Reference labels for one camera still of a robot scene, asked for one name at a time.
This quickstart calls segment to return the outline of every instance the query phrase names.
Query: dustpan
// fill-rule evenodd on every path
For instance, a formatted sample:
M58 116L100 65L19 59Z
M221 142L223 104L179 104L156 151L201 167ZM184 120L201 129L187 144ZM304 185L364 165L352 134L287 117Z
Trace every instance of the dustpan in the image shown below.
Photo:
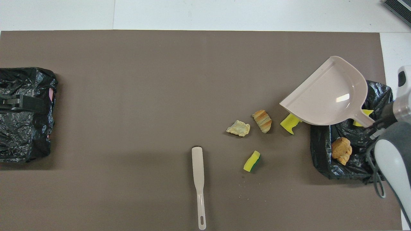
M370 127L374 120L361 110L367 91L367 82L355 67L331 56L280 105L312 125L333 125L352 118Z

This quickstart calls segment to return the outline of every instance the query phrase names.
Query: black trash bag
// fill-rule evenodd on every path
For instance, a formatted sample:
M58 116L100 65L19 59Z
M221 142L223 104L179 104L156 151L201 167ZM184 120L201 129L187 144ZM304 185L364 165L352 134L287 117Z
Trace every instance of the black trash bag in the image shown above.
M57 83L50 70L0 68L0 162L28 162L50 154Z
M379 119L385 105L393 101L390 87L367 81L368 94L362 109L374 110L370 117ZM329 179L362 180L365 184L372 182L373 170L366 160L365 151L375 142L370 136L376 130L353 125L353 119L345 120L331 126L311 126L311 157L314 167ZM340 137L350 140L353 152L344 166L331 157L331 143ZM373 153L371 161L375 163Z

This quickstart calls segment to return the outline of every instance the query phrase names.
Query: brown mat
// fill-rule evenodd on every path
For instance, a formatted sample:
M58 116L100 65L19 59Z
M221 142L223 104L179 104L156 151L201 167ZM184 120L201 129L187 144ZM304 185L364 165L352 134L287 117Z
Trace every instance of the brown mat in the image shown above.
M278 104L328 57L385 82L379 34L2 32L0 66L58 75L52 154L0 166L3 230L197 230L191 147L205 162L207 230L401 229L390 189L328 180L309 125ZM263 134L251 114L265 109ZM239 138L235 120L251 125ZM242 167L254 150L252 173Z

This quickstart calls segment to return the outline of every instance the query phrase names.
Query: yellow and green sponge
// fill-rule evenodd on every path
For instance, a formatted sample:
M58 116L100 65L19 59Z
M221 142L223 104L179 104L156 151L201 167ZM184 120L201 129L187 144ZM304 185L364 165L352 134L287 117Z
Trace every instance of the yellow and green sponge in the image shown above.
M258 162L259 159L260 159L260 153L257 151L254 151L251 157L248 158L247 162L244 164L244 170L246 170L247 172L251 172L254 165Z

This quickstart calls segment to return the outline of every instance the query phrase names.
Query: yellow object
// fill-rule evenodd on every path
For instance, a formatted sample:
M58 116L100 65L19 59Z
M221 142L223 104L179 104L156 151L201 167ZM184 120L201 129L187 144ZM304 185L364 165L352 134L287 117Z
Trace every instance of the yellow object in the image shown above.
M374 110L363 109L363 112L364 112L367 116L369 116L373 111L374 111ZM362 125L361 125L360 123L358 123L357 121L355 121L355 120L354 120L353 125L354 125L354 126L357 126L357 127L362 127Z
M255 163L257 163L258 159L260 158L260 153L254 151L250 158L248 158L247 162L244 164L244 170L250 172L251 169L254 167Z
M285 130L287 130L287 132L291 133L292 135L294 135L293 132L293 127L297 126L297 124L299 122L302 122L299 118L297 118L295 115L293 114L289 114L287 116L287 118L285 118L281 123L281 127L283 127Z

